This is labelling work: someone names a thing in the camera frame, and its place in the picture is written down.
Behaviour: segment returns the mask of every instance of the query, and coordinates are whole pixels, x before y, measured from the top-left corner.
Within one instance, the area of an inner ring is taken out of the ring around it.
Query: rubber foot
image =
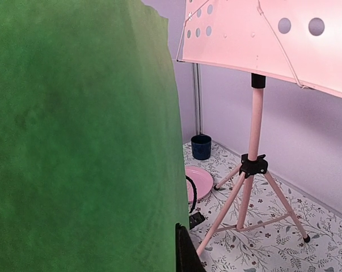
[[[305,241],[305,243],[309,243],[309,241],[311,240],[311,237],[309,237],[309,235],[307,235],[307,238],[303,238],[303,240]]]

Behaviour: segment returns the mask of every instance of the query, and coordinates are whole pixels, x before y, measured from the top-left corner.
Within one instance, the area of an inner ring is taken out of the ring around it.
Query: black cable
[[[186,179],[189,181],[189,183],[191,183],[192,185],[192,189],[193,189],[193,201],[192,201],[192,207],[191,207],[191,211],[189,213],[192,213],[193,210],[196,207],[196,202],[197,202],[197,189],[196,189],[196,185],[193,182],[193,180],[191,180],[188,176],[186,176]]]

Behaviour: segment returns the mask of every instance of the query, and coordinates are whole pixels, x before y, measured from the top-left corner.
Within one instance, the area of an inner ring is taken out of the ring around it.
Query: black bag
[[[206,272],[187,229],[176,224],[176,272]]]

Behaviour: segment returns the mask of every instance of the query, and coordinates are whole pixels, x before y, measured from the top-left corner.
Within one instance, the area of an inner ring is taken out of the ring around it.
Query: metal pole
[[[196,110],[196,134],[202,134],[202,94],[201,94],[201,70],[198,63],[192,64],[193,72],[193,90],[195,97]]]

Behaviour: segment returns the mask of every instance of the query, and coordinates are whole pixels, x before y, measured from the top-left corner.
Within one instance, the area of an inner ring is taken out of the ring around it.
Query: tripod base
[[[230,174],[228,174],[220,183],[218,183],[217,185],[214,186],[215,190],[219,190],[220,187],[226,183],[228,180],[230,180],[233,176],[235,176],[238,172],[240,172],[240,169],[243,168],[243,163],[239,164],[238,166],[236,166],[231,172]],[[279,188],[279,186],[277,185],[277,183],[275,182],[275,180],[273,179],[272,175],[267,171],[265,174],[263,174],[264,177],[266,178],[266,180],[268,181],[269,185],[272,187],[272,189],[275,191],[276,195],[279,197],[280,201],[282,202],[284,208],[287,210],[287,213],[281,217],[263,222],[263,223],[259,223],[257,225],[254,226],[250,226],[250,227],[246,227],[244,228],[239,227],[237,224],[233,225],[233,226],[228,226],[228,227],[224,227],[224,228],[218,228],[219,225],[222,223],[223,219],[225,218],[227,212],[229,211],[231,205],[233,204],[234,200],[236,199],[242,185],[245,183],[246,180],[253,178],[253,176],[249,176],[248,178],[246,178],[246,173],[241,171],[239,180],[237,182],[237,184],[234,186],[234,188],[231,191],[231,194],[229,195],[229,197],[227,198],[224,207],[221,209],[220,213],[218,214],[218,216],[216,217],[215,222],[213,223],[213,225],[211,226],[209,232],[206,234],[205,239],[202,241],[202,243],[200,244],[200,246],[197,248],[197,254],[200,255],[202,253],[202,251],[205,249],[205,247],[207,246],[208,242],[210,241],[210,239],[212,238],[212,236],[217,233],[217,232],[221,232],[221,231],[226,231],[226,230],[236,230],[239,232],[243,232],[243,231],[250,231],[253,230],[255,228],[258,227],[262,227],[262,226],[266,226],[275,222],[278,222],[280,220],[286,219],[288,217],[291,217],[294,224],[296,224],[298,230],[300,231],[303,240],[305,243],[308,243],[311,239],[309,237],[309,235],[306,233],[305,229],[303,228],[301,222],[299,221],[299,219],[297,218],[295,212],[293,211],[291,205],[289,204],[288,200],[285,198],[285,196],[283,195],[283,192],[281,191],[281,189]],[[248,199],[242,199],[242,206],[243,203],[248,204],[250,200],[250,195]],[[239,220],[238,220],[238,224],[240,224],[240,218],[243,218],[243,220],[245,220],[246,217],[246,212],[247,212],[247,207],[246,209],[243,209],[243,207],[240,208],[240,214],[239,214]]]

